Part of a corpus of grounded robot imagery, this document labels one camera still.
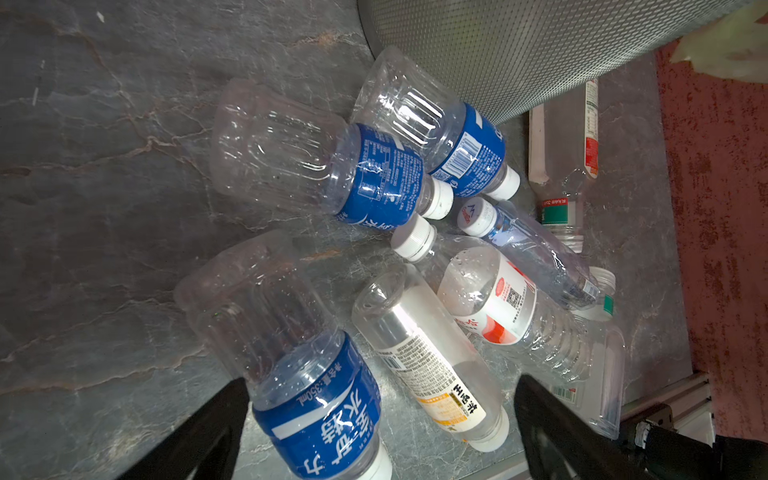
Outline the small blue label bottle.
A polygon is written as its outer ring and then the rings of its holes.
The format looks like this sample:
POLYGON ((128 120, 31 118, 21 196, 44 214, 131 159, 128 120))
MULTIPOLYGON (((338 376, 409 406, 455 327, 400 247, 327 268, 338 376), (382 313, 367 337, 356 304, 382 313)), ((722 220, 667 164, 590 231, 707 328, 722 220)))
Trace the small blue label bottle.
POLYGON ((213 354, 246 382, 254 419, 299 479, 389 479, 381 393, 350 335, 272 230, 182 279, 174 299, 213 354))

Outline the white label square bottle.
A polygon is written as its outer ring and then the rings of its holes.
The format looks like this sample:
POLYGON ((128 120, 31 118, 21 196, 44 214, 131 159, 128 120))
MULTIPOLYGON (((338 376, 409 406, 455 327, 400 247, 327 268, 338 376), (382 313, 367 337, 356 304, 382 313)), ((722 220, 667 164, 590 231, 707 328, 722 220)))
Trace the white label square bottle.
POLYGON ((598 104, 592 79, 529 112, 528 180, 540 223, 577 254, 585 195, 599 174, 598 104))

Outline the red white label bottle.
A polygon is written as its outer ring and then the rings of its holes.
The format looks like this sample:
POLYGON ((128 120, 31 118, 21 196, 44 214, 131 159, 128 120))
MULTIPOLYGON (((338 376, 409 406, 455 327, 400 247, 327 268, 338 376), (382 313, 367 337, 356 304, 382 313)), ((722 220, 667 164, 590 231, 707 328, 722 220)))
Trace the red white label bottle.
POLYGON ((419 215, 394 229, 392 249, 421 273, 460 327, 511 351, 561 381, 585 381, 594 341, 488 242, 441 234, 419 215))

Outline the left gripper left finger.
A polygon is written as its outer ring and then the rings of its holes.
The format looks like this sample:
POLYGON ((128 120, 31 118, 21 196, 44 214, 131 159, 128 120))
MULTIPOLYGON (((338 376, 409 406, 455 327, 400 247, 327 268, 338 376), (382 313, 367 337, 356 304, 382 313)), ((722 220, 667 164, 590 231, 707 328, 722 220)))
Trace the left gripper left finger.
POLYGON ((245 380, 230 381, 120 477, 230 479, 240 451, 248 405, 245 380))

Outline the yellow label clear bottle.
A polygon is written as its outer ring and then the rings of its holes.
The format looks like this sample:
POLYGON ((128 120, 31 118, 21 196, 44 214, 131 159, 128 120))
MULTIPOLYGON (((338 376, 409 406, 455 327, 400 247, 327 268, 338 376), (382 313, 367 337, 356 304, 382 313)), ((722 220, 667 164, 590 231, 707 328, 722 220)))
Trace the yellow label clear bottle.
POLYGON ((414 266, 375 277, 352 321, 440 429, 479 452, 504 444, 510 420, 496 377, 414 266))

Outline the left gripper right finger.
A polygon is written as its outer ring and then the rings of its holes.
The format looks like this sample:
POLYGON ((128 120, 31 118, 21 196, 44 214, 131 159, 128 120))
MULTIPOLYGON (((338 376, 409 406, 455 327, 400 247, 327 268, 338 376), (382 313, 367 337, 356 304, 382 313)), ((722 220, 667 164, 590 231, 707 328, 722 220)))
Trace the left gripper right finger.
POLYGON ((534 479, 634 479, 636 467, 534 377, 517 383, 513 406, 534 479))

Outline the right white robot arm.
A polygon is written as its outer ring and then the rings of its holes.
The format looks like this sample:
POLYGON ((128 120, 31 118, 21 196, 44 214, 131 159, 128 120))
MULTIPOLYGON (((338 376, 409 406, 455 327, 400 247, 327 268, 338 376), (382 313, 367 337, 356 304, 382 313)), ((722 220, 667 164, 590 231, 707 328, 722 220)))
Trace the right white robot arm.
POLYGON ((654 405, 621 422, 617 445, 655 479, 765 479, 767 444, 717 435, 713 444, 680 434, 672 409, 654 405))

